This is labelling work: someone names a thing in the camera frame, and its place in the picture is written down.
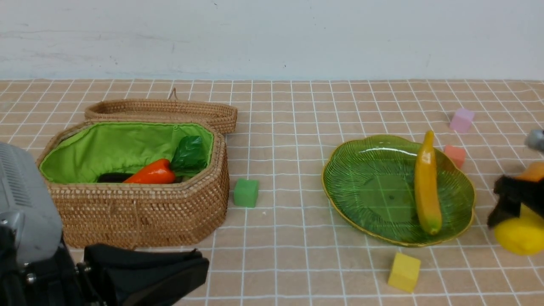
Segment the foam cube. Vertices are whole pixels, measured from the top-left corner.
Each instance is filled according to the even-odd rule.
[[[467,133],[471,128],[472,120],[474,120],[474,112],[465,108],[459,108],[455,112],[449,128],[459,133]]]
[[[419,278],[421,261],[403,253],[397,253],[389,274],[388,285],[412,293]]]
[[[467,152],[465,152],[463,148],[446,145],[444,148],[444,154],[446,154],[453,161],[457,168],[461,169],[465,163]]]
[[[259,196],[259,181],[239,179],[234,187],[234,204],[254,208]]]

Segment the yellow lemon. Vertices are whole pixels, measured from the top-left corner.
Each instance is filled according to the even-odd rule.
[[[516,255],[531,256],[544,250],[544,227],[530,218],[512,218],[495,229],[497,242]]]

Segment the wicker basket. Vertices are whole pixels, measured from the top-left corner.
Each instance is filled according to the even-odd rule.
[[[104,121],[126,120],[87,120],[61,131],[47,144],[37,164],[63,140]],[[138,121],[181,123],[142,117]],[[68,245],[83,248],[107,243],[132,249],[186,246],[202,241],[223,223],[230,187],[225,138],[198,119],[182,123],[197,123],[214,135],[209,166],[186,182],[169,185],[46,182],[62,218]]]
[[[180,121],[200,119],[226,134],[236,129],[238,109],[222,103],[180,101],[175,88],[166,100],[107,100],[85,109],[86,119],[135,120],[142,117]]]

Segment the green glass plate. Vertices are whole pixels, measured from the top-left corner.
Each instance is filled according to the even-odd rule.
[[[435,236],[425,233],[413,189],[420,146],[397,136],[376,135],[337,147],[322,174],[332,206],[355,228],[399,246],[430,246],[460,236],[474,220],[474,186],[435,149],[443,225]]]

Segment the pink foam cube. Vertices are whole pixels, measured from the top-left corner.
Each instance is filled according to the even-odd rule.
[[[452,122],[449,124],[449,128],[459,133],[467,133],[471,128],[472,120],[474,119],[474,112],[468,109],[459,108],[453,116]]]

